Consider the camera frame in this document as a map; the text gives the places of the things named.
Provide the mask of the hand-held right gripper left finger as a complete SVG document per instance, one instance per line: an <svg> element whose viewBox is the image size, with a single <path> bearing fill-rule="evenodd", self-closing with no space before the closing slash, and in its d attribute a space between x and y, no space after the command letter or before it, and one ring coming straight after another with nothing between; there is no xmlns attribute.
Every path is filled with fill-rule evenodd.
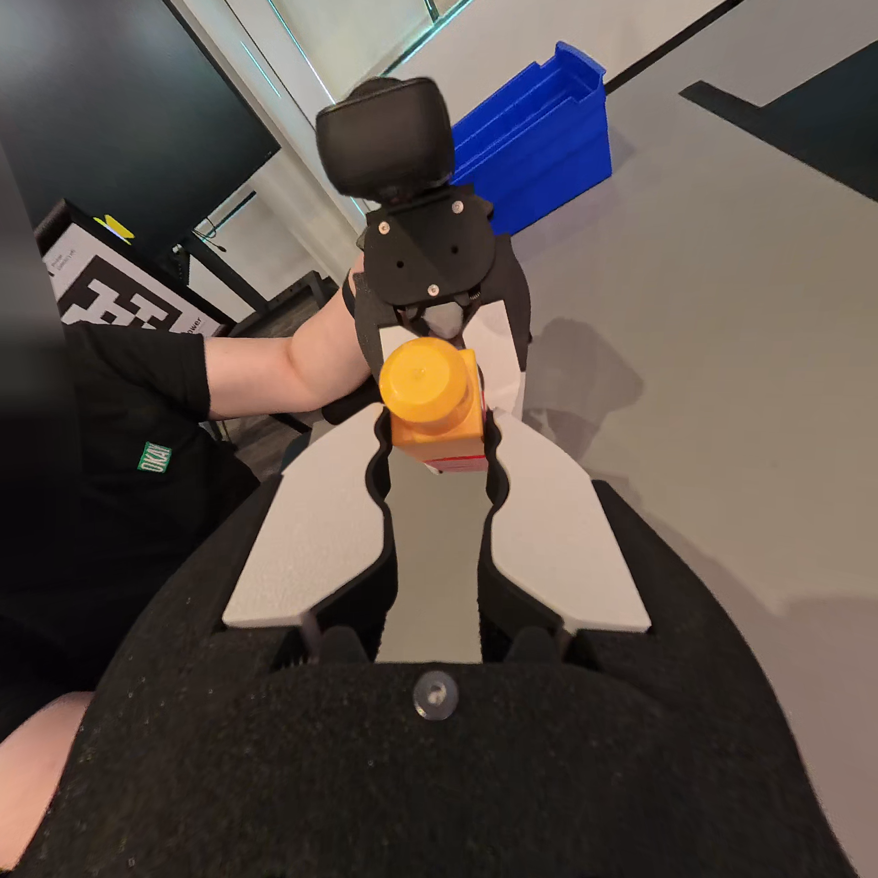
<svg viewBox="0 0 878 878"><path fill-rule="evenodd" d="M225 607L227 628L296 628L313 656L337 626L380 637L399 585L390 452L389 411L372 403L282 470Z"/></svg>

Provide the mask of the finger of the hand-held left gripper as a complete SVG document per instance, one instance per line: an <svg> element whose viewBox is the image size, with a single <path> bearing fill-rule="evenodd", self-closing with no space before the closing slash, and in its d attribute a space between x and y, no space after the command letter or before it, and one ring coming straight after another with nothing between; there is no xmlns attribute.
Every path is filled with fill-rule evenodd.
<svg viewBox="0 0 878 878"><path fill-rule="evenodd" d="M379 329L378 342L378 377L387 358L399 347L421 338L402 326L388 326Z"/></svg>
<svg viewBox="0 0 878 878"><path fill-rule="evenodd" d="M463 343L475 353L487 408L521 419L526 372L519 364L502 301L477 309L463 329Z"/></svg>

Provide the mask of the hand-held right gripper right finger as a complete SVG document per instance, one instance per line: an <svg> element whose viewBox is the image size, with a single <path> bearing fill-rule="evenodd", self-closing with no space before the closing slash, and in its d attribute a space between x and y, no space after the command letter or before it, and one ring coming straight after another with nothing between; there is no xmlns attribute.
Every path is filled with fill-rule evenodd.
<svg viewBox="0 0 878 878"><path fill-rule="evenodd" d="M485 445L483 658L499 658L529 628L561 655L581 631L648 633L652 620L587 472L510 412L489 412Z"/></svg>

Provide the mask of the yellow mega block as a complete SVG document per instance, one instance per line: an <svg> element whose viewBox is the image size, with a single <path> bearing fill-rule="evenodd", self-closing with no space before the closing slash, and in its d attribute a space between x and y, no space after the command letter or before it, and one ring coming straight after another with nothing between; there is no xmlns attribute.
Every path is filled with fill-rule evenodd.
<svg viewBox="0 0 878 878"><path fill-rule="evenodd" d="M483 391L472 350L432 337L403 344L389 356L379 376L394 447L429 466L424 447L478 388Z"/></svg>

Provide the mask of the red mega block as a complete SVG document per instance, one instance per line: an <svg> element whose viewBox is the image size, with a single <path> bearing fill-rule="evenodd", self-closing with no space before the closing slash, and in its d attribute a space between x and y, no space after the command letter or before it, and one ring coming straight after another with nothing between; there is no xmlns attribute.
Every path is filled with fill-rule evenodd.
<svg viewBox="0 0 878 878"><path fill-rule="evenodd" d="M484 471L487 467L485 422L484 393L478 388L424 447L428 465L443 473Z"/></svg>

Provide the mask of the blue plastic bin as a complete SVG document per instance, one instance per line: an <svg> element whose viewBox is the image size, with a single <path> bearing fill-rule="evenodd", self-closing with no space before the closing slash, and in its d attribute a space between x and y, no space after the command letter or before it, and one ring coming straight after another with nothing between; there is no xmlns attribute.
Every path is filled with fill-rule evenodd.
<svg viewBox="0 0 878 878"><path fill-rule="evenodd" d="M563 41L452 126L455 185L516 235L612 175L605 69Z"/></svg>

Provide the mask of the black monitor stand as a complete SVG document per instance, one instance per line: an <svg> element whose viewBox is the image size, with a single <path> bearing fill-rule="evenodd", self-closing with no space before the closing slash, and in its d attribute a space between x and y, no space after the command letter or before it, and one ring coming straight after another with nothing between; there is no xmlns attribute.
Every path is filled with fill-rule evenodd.
<svg viewBox="0 0 878 878"><path fill-rule="evenodd" d="M275 312L327 301L335 278L321 267L258 195L244 183L178 247L189 260L188 286L233 324L269 322Z"/></svg>

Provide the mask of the glass window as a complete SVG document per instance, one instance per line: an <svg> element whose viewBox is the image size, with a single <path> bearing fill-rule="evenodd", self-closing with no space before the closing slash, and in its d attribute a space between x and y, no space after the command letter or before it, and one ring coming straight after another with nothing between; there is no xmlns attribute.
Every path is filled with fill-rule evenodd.
<svg viewBox="0 0 878 878"><path fill-rule="evenodd" d="M271 7L325 80L385 70L466 5L461 1L275 1Z"/></svg>

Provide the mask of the framed marker sign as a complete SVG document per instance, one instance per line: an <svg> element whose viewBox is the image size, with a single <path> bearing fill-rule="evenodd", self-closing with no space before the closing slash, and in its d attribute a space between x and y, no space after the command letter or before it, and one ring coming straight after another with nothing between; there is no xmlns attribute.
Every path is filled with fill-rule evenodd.
<svg viewBox="0 0 878 878"><path fill-rule="evenodd" d="M34 231L65 324L138 327L215 337L234 320L134 248L112 216L89 216L66 199Z"/></svg>

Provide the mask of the black monitor screen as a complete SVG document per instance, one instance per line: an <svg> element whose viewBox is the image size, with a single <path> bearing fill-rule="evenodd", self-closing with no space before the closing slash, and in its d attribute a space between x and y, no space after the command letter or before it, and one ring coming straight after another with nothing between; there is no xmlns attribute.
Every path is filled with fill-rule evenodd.
<svg viewBox="0 0 878 878"><path fill-rule="evenodd" d="M279 144L161 1L3 1L2 146L32 226L66 200L158 257Z"/></svg>

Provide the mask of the person's bare knee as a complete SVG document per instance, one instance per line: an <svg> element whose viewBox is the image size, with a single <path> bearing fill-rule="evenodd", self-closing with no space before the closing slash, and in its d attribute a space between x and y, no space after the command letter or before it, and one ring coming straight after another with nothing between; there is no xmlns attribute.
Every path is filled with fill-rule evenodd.
<svg viewBox="0 0 878 878"><path fill-rule="evenodd" d="M1 866L13 869L55 795L93 692L60 696L1 744Z"/></svg>

